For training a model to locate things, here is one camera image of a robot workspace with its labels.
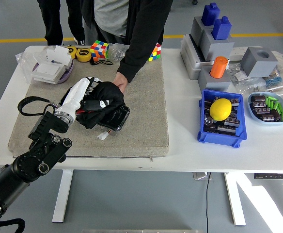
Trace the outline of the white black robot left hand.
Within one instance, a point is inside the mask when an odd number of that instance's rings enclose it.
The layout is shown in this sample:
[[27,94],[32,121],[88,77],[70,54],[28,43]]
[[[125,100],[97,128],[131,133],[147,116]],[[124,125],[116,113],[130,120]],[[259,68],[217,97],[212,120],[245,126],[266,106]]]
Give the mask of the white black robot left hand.
[[70,88],[61,107],[56,110],[56,113],[73,115],[76,110],[83,109],[84,111],[103,110],[112,103],[112,100],[100,100],[91,94],[97,90],[97,86],[102,81],[95,77],[85,77],[78,81]]

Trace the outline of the person's left hand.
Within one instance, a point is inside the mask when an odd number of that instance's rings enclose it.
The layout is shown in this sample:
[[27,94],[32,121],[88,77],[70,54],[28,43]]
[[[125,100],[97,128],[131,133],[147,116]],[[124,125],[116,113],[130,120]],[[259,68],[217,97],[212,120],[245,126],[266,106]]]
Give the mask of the person's left hand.
[[113,83],[120,89],[122,93],[124,93],[127,87],[128,81],[127,81],[127,78],[122,73],[117,72],[113,80]]

